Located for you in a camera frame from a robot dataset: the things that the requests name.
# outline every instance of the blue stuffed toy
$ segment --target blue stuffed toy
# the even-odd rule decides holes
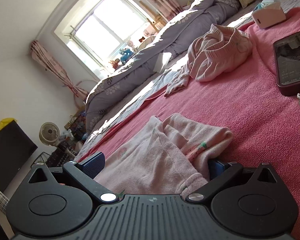
[[[120,54],[122,55],[120,58],[120,61],[122,62],[122,65],[125,65],[128,60],[132,57],[133,52],[129,49],[120,49]]]

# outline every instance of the yellow plastic bag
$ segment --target yellow plastic bag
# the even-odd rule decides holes
[[[7,126],[9,123],[11,123],[12,121],[17,121],[16,119],[14,118],[4,118],[0,121],[0,130]]]

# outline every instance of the smartphone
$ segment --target smartphone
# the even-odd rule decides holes
[[[295,96],[300,92],[300,32],[276,41],[273,48],[280,93]]]

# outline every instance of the white fan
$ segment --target white fan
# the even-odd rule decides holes
[[[52,122],[45,122],[39,132],[40,141],[45,145],[51,145],[58,147],[60,141],[58,140],[60,136],[60,131],[58,126]],[[66,149],[65,152],[70,155],[72,158],[75,158],[75,155]]]

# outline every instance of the metal screw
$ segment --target metal screw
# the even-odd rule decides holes
[[[191,193],[188,196],[188,199],[192,200],[192,201],[201,201],[204,199],[204,195],[200,194],[200,193]]]
[[[110,202],[114,201],[117,198],[117,196],[113,193],[104,193],[100,196],[100,198],[102,201]]]

